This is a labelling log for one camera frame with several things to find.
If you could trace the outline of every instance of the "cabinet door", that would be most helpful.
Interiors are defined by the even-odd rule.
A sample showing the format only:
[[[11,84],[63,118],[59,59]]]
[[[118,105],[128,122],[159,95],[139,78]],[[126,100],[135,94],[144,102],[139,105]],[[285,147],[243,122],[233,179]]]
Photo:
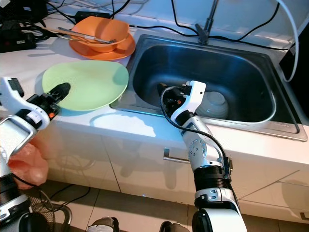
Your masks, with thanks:
[[[183,159],[187,157],[186,149],[111,137],[104,137],[103,141],[121,192],[194,204],[191,166],[163,160],[165,148],[171,157]]]
[[[251,202],[309,210],[309,187],[278,182],[243,199]]]
[[[295,185],[303,185],[303,186],[309,187],[309,172],[300,170],[282,179],[281,182],[295,184]]]
[[[51,123],[37,134],[34,144],[48,161],[49,179],[119,191],[100,135]]]
[[[187,159],[187,150],[170,147],[168,141],[155,143],[104,137],[120,190],[123,193],[194,205],[194,176],[189,164],[163,160],[170,156]],[[295,172],[297,167],[278,160],[228,153],[233,158],[232,186],[241,199]]]
[[[238,199],[258,191],[297,171],[289,162],[266,157],[228,152],[233,160],[232,186]]]
[[[309,210],[239,200],[242,214],[309,224]]]

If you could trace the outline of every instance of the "shoe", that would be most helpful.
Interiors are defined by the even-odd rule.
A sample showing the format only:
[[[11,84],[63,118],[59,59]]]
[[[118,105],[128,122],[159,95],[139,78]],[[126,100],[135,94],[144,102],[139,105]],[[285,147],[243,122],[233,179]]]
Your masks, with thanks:
[[[119,232],[119,222],[114,217],[103,217],[88,226],[87,232]]]

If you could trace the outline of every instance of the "sink basin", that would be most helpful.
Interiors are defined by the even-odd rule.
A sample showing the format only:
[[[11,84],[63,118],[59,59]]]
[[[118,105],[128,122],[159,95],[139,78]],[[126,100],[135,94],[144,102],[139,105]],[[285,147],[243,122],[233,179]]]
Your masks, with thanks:
[[[307,136],[268,56],[142,35],[128,66],[129,84],[111,107],[161,116],[157,84],[195,80],[224,95],[227,119],[206,124],[306,141]]]

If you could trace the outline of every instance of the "countertop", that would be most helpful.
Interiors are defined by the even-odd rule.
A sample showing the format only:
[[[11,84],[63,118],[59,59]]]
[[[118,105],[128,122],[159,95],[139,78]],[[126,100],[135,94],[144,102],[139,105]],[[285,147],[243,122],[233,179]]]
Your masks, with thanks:
[[[62,18],[49,18],[45,22],[48,27],[71,28],[71,25]],[[141,34],[196,41],[196,38],[183,37],[162,30],[131,29],[131,33],[136,42]],[[211,40],[210,45],[266,53],[270,56],[276,68],[278,68],[280,58],[284,56],[284,52],[281,51],[218,40]],[[86,59],[76,54],[69,47],[67,40],[50,38],[38,43],[36,49],[0,54],[0,76],[17,78],[24,89],[24,98],[27,99],[34,93],[42,93],[42,75],[45,70],[58,63],[79,60]],[[129,57],[116,62],[126,66],[128,60]],[[90,112],[62,110],[52,123],[61,124],[61,127],[76,131],[148,141],[186,149],[178,130],[163,117],[115,110],[109,106]],[[227,154],[242,153],[248,156],[261,156],[309,164],[309,141],[300,142],[212,125],[208,125],[208,127],[227,151]],[[304,129],[309,135],[309,126],[304,125]]]

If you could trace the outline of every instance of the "tile floor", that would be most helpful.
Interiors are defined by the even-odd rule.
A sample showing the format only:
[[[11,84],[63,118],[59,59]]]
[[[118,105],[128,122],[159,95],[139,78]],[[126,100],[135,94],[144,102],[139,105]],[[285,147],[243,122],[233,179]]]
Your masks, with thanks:
[[[47,181],[42,189],[51,196],[68,184]],[[84,186],[72,186],[53,198],[54,203],[71,200],[88,190]],[[178,222],[192,231],[195,208],[145,197],[92,188],[87,196],[70,203],[73,219],[71,232],[84,232],[88,225],[105,216],[116,217],[121,232],[159,232],[165,220]],[[61,211],[56,212],[58,226],[63,222]],[[309,225],[278,221],[263,217],[243,215],[248,232],[309,232]]]

